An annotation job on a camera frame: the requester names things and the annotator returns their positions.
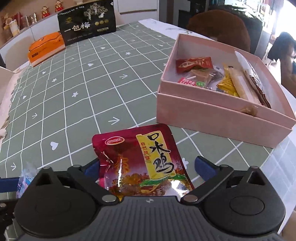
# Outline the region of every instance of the yellow snack package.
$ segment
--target yellow snack package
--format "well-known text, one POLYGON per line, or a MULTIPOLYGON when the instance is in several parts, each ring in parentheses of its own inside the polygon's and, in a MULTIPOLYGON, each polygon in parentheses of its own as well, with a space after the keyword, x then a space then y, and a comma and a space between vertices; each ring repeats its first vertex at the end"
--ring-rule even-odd
POLYGON ((224 90, 227 94, 239 97, 237 90, 235 89, 233 82, 230 78, 228 66, 224 65, 225 76, 223 79, 217 84, 217 87, 221 90, 224 90))

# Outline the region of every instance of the green label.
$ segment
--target green label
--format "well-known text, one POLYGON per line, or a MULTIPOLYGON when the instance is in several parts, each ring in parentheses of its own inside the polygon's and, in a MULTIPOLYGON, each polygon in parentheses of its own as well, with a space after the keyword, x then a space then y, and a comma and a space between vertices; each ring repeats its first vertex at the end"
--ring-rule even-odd
POLYGON ((196 84, 196 86, 199 86, 199 87, 204 87, 205 86, 204 82, 196 82, 195 84, 196 84))

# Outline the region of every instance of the pink gift box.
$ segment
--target pink gift box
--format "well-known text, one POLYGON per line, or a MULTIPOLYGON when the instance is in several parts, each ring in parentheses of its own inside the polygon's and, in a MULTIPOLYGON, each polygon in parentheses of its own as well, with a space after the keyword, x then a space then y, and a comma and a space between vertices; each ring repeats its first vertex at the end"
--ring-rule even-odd
POLYGON ((161 76, 157 92, 157 122, 239 141, 275 148, 296 123, 293 110, 279 84, 264 63, 248 52, 216 41, 179 34, 161 76), (212 58, 240 69, 234 51, 240 52, 259 75, 271 108, 205 88, 177 83, 183 74, 176 72, 176 60, 212 58), (257 106, 256 116, 240 111, 257 106))

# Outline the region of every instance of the red candy package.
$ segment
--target red candy package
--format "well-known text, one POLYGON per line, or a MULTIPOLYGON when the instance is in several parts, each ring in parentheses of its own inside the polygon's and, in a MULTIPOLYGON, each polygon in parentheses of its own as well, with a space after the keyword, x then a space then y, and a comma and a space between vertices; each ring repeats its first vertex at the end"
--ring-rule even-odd
POLYGON ((188 72, 192 68, 203 68, 203 69, 213 69, 211 57, 201 57, 201 58, 190 58, 190 59, 177 59, 176 69, 177 73, 188 72))
POLYGON ((165 124, 94 135, 99 185, 124 196, 177 196, 193 189, 170 128, 165 124))
POLYGON ((191 81, 191 80, 186 79, 186 78, 184 78, 184 77, 182 77, 182 78, 178 81, 178 83, 180 83, 180 84, 185 84, 185 85, 196 86, 196 84, 195 84, 194 81, 191 81))

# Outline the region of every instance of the orange box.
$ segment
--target orange box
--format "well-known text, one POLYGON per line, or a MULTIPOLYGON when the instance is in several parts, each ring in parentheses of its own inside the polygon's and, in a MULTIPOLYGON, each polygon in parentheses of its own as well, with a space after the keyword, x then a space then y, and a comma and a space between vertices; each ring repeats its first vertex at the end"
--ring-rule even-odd
POLYGON ((55 32, 34 42, 28 53, 33 67, 66 48, 62 35, 55 32))

